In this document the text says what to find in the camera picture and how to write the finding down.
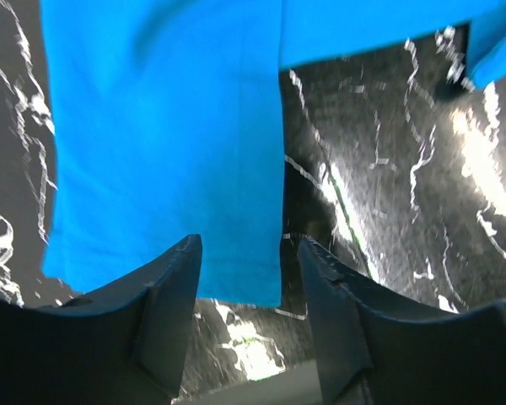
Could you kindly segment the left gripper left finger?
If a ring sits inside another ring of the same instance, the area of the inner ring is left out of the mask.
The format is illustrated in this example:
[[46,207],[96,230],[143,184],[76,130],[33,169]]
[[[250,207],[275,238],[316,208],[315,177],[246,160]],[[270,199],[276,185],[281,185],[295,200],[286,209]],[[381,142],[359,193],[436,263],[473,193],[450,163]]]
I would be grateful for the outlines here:
[[179,394],[202,262],[188,235],[66,304],[0,299],[0,404],[168,404]]

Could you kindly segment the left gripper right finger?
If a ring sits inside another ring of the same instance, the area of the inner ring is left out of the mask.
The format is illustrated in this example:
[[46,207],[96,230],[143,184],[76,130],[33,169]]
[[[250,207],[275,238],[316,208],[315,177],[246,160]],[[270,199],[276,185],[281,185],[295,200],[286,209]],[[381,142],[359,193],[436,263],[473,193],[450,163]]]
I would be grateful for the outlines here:
[[408,299],[315,240],[299,264],[326,404],[506,404],[506,300],[454,314]]

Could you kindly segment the blue t shirt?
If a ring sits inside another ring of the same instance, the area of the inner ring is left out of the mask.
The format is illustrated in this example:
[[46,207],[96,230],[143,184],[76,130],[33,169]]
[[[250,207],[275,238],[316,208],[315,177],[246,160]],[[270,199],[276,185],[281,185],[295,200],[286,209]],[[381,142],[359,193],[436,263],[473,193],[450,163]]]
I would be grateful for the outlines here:
[[281,303],[279,73],[468,23],[506,75],[506,1],[44,1],[57,194],[43,273],[87,293],[202,238],[201,298]]

